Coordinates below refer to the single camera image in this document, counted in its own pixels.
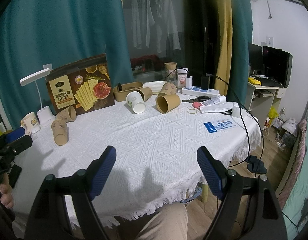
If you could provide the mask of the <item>person left hand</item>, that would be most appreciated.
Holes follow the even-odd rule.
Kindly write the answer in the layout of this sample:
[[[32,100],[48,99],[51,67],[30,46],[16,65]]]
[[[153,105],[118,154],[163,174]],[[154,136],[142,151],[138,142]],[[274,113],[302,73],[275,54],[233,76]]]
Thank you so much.
[[[12,187],[9,185],[9,177],[7,173],[3,174],[2,182],[0,183],[0,201],[7,209],[14,206],[14,199],[12,196]]]

